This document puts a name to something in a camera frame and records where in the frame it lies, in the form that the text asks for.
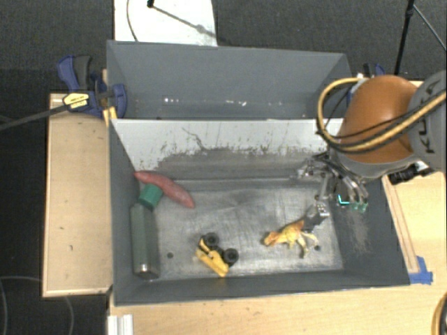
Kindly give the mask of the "pale grey metal gripper finger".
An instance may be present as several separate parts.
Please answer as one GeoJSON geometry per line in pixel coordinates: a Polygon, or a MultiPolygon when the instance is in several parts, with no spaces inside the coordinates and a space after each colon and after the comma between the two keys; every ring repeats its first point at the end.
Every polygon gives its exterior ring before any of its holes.
{"type": "Polygon", "coordinates": [[[304,216],[304,231],[312,231],[316,226],[322,224],[330,217],[328,206],[324,202],[317,202],[311,205],[304,216]]]}

